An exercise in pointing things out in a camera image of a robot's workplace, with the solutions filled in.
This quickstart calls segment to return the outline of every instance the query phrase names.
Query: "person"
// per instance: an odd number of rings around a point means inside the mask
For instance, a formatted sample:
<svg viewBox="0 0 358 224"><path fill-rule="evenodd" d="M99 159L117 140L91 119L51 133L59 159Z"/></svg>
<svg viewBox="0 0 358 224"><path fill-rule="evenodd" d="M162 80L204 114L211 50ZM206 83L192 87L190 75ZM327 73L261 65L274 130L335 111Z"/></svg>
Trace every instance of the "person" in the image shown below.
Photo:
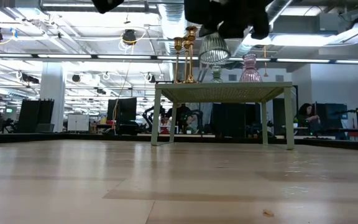
<svg viewBox="0 0 358 224"><path fill-rule="evenodd" d="M320 130L320 117L313 113L311 104L304 103L299 109L297 118L300 127L309 127L309 132L313 133Z"/></svg>
<svg viewBox="0 0 358 224"><path fill-rule="evenodd" d="M194 115L188 116L189 113L191 113L191 110L186 106L186 104L177 104L176 124L179 127L179 133L184 133L186 127L196 119ZM168 110L168 113L166 113L165 117L167 119L172 117L172 108Z"/></svg>

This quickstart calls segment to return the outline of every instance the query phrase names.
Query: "wooden floor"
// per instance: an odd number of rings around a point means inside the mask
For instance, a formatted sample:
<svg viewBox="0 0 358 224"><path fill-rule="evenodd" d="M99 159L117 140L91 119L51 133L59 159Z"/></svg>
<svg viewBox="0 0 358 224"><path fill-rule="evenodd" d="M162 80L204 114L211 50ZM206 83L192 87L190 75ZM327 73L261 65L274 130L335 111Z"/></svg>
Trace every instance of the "wooden floor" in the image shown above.
<svg viewBox="0 0 358 224"><path fill-rule="evenodd" d="M263 214L269 210L274 217ZM358 151L244 144L0 144L0 223L357 223Z"/></svg>

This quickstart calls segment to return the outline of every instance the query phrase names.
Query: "pink glass vase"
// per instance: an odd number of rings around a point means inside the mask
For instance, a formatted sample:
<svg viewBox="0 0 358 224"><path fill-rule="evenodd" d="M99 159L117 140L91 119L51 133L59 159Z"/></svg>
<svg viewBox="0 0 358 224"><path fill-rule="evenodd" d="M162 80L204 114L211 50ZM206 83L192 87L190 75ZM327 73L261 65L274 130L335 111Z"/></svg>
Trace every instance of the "pink glass vase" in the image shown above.
<svg viewBox="0 0 358 224"><path fill-rule="evenodd" d="M244 59L244 66L240 82L262 82L262 77L255 68L256 54L244 55L242 56L242 59Z"/></svg>

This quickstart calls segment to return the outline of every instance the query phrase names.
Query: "air duct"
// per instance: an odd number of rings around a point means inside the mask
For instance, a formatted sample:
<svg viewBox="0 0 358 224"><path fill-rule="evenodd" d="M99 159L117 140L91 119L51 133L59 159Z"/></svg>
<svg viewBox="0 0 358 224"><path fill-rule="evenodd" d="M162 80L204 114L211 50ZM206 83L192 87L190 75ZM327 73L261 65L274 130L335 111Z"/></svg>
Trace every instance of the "air duct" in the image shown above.
<svg viewBox="0 0 358 224"><path fill-rule="evenodd" d="M268 16L268 23L269 25L273 25L273 23L277 20L277 18L283 13L285 8L287 8L293 0L274 0L272 3L270 3L267 6L267 16ZM251 49L253 48L253 45L245 45L241 43L236 51L234 52L233 56L241 56L248 54Z"/></svg>
<svg viewBox="0 0 358 224"><path fill-rule="evenodd" d="M183 4L159 4L158 11L161 15L161 28L164 38L172 39L165 42L167 54L174 55L173 39L183 37L186 33L187 21L185 19L185 6Z"/></svg>

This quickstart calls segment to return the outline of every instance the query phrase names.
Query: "small table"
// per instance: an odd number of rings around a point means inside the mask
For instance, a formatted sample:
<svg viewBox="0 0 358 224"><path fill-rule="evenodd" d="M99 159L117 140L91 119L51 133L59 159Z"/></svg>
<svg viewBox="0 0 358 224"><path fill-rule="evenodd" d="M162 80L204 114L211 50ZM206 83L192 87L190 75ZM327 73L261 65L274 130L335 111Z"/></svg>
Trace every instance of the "small table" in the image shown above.
<svg viewBox="0 0 358 224"><path fill-rule="evenodd" d="M173 103L171 130L176 122L178 103L261 103L263 144L267 145L266 102L284 93L287 149L293 149L291 88L292 82L156 84L151 145L158 146L158 116L162 95ZM173 142L174 136L171 131L170 142Z"/></svg>

